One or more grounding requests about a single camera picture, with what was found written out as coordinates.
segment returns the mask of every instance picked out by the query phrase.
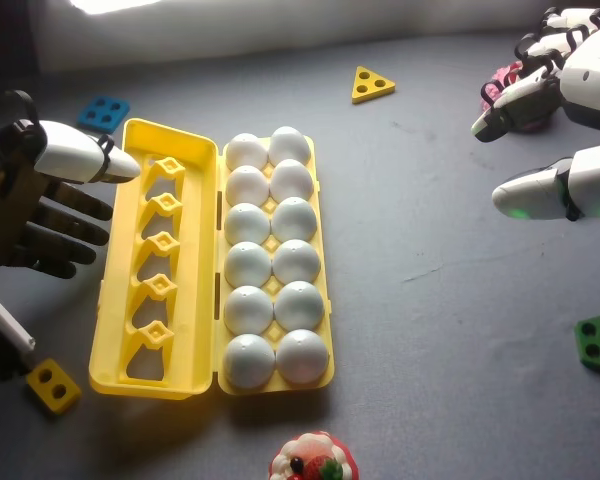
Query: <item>blue block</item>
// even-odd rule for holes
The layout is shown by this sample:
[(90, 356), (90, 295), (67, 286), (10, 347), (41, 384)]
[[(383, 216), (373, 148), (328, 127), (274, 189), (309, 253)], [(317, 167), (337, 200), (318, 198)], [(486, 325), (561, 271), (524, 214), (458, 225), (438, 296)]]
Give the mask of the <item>blue block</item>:
[(78, 117), (78, 126), (96, 132), (113, 133), (127, 113), (127, 102), (111, 97), (96, 97)]

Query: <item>yellow egg carton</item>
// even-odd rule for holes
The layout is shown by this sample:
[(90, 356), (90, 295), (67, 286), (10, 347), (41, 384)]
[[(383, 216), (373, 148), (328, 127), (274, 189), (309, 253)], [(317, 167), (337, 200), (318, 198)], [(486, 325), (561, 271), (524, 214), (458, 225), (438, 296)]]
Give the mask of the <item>yellow egg carton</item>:
[[(322, 243), (322, 224), (313, 141), (306, 167), (314, 181), (309, 199), (318, 229), (309, 242), (318, 252), (321, 270), (314, 285), (325, 304), (324, 318), (314, 329), (329, 352), (327, 370), (308, 385), (287, 382), (276, 370), (260, 388), (241, 390), (229, 383), (223, 372), (223, 355), (234, 338), (224, 323), (224, 303), (233, 288), (224, 277), (224, 260), (231, 245), (224, 235), (224, 219), (230, 205), (225, 199), (229, 169), (224, 156), (208, 138), (141, 119), (125, 124), (123, 149), (142, 167), (135, 180), (118, 186), (109, 253), (98, 302), (98, 320), (91, 350), (89, 373), (93, 388), (106, 394), (179, 400), (206, 391), (218, 373), (220, 388), (232, 395), (320, 388), (334, 375), (331, 339), (331, 302)], [(268, 147), (269, 139), (261, 139)], [(263, 169), (271, 177), (271, 164)], [(155, 192), (163, 181), (175, 184), (174, 192)], [(271, 218), (276, 202), (261, 206)], [(144, 235), (159, 219), (173, 234), (159, 231)], [(279, 242), (270, 236), (263, 244), (271, 257)], [(139, 272), (150, 259), (168, 260), (168, 272), (157, 272), (139, 280)], [(282, 288), (272, 275), (262, 287), (272, 301)], [(137, 324), (143, 303), (155, 302), (166, 318)], [(276, 350), (286, 331), (275, 320), (262, 334)], [(141, 350), (153, 352), (161, 361), (157, 377), (130, 374), (130, 365)]]

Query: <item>egg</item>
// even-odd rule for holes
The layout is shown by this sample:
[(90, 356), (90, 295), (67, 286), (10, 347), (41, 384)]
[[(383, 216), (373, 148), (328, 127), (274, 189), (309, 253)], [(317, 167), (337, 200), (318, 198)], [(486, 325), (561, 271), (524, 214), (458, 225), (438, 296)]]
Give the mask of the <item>egg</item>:
[(257, 287), (236, 288), (224, 304), (224, 323), (236, 335), (264, 332), (273, 321), (273, 303)]
[(229, 205), (251, 203), (260, 206), (269, 198), (269, 184), (256, 167), (238, 167), (229, 174), (226, 195)]
[(276, 321), (287, 331), (313, 330), (324, 316), (324, 303), (320, 292), (312, 284), (291, 282), (278, 293), (274, 313)]
[(238, 388), (256, 388), (267, 382), (275, 369), (271, 346), (258, 335), (239, 335), (224, 352), (224, 373)]
[(309, 202), (300, 197), (289, 197), (280, 202), (271, 218), (273, 236), (280, 242), (311, 240), (318, 229), (316, 214)]
[(271, 233), (267, 215), (255, 205), (239, 203), (224, 220), (224, 236), (231, 245), (240, 242), (261, 244)]
[(234, 288), (244, 285), (261, 287), (271, 277), (269, 255), (257, 243), (237, 243), (227, 253), (224, 277)]
[(309, 157), (311, 157), (309, 142), (295, 128), (280, 127), (271, 135), (269, 161), (274, 167), (288, 158), (306, 165), (309, 162)]
[(271, 174), (271, 196), (280, 203), (285, 198), (300, 197), (309, 200), (313, 194), (313, 180), (309, 170), (297, 160), (283, 160)]
[(245, 165), (262, 170), (267, 164), (269, 154), (258, 137), (250, 133), (241, 133), (227, 144), (225, 156), (229, 170)]
[(327, 347), (311, 330), (294, 330), (280, 340), (276, 365), (280, 374), (291, 383), (318, 380), (328, 364)]
[(273, 274), (284, 284), (296, 280), (313, 282), (318, 273), (318, 253), (304, 240), (288, 240), (280, 245), (273, 255)]

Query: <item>table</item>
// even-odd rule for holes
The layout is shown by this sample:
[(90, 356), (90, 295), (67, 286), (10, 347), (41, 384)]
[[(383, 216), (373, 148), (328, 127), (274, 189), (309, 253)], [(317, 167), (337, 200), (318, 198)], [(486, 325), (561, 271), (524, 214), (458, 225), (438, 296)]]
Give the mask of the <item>table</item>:
[[(264, 479), (291, 436), (328, 430), (364, 480), (600, 480), (600, 376), (573, 325), (600, 314), (600, 220), (516, 221), (491, 191), (600, 142), (558, 112), (481, 144), (479, 88), (520, 35), (414, 38), (14, 82), (74, 123), (97, 94), (213, 139), (292, 125), (316, 143), (336, 376), (322, 391), (181, 402), (88, 384), (106, 249), (71, 281), (0, 270), (0, 301), (83, 388), (50, 421), (0, 386), (0, 479)], [(356, 66), (397, 83), (353, 106)], [(121, 129), (116, 132), (120, 140)], [(85, 190), (112, 202), (114, 188)]]

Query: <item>yellow triangle block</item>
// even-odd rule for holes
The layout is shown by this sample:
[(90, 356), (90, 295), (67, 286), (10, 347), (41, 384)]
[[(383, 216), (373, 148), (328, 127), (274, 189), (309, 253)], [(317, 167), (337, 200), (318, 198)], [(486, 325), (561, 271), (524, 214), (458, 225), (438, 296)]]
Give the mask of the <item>yellow triangle block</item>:
[(372, 72), (368, 68), (358, 67), (353, 81), (351, 101), (362, 103), (367, 100), (389, 95), (396, 91), (396, 84), (391, 80)]

